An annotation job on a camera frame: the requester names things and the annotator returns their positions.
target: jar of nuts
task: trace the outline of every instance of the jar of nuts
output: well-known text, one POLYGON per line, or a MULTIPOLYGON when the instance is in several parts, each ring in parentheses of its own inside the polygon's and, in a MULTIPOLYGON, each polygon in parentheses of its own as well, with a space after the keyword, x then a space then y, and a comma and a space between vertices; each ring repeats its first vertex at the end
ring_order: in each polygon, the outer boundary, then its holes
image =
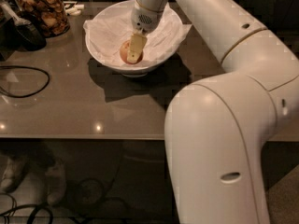
POLYGON ((46 38, 65 33, 70 25, 63 0, 16 0, 24 18, 46 38))

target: cable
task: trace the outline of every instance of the cable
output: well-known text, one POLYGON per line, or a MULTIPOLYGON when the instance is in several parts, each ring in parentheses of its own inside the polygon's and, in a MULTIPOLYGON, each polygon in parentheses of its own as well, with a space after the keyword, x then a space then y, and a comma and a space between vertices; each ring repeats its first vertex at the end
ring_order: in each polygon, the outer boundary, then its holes
POLYGON ((6 91, 3 87, 0 86, 0 93, 7 96, 7 97, 11 97, 11 98, 26 98, 26 97, 30 97, 32 95, 35 95, 41 91, 43 91, 50 83, 50 74, 42 69, 36 68, 36 67, 30 67, 30 66, 23 66, 23 65, 5 65, 5 66, 0 66, 0 70, 12 70, 12 69, 27 69, 27 70, 35 70, 38 72, 43 73, 44 75, 46 75, 47 77, 47 81, 46 83, 37 91, 28 93, 28 94, 24 94, 24 95, 16 95, 13 93, 10 93, 9 91, 6 91))

